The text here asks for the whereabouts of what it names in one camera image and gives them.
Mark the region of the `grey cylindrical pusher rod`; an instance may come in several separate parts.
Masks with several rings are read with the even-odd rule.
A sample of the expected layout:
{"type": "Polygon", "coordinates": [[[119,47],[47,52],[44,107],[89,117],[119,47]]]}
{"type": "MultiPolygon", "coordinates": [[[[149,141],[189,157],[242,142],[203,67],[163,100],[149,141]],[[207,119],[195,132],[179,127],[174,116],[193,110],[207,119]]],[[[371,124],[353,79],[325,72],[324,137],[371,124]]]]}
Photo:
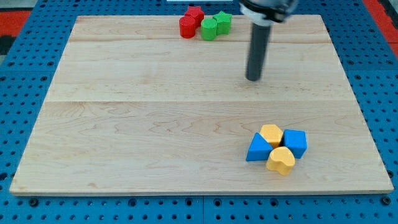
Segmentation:
{"type": "Polygon", "coordinates": [[[245,77],[253,82],[261,79],[271,26],[252,24],[248,62],[245,77]]]}

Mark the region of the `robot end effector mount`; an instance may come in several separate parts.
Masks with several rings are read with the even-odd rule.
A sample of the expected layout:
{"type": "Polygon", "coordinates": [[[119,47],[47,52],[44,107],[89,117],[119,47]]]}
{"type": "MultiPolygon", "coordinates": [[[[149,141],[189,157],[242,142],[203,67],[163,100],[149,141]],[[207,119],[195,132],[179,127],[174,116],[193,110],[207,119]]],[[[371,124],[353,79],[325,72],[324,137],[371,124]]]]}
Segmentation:
{"type": "Polygon", "coordinates": [[[241,13],[259,26],[284,22],[298,4],[299,0],[239,0],[241,13]]]}

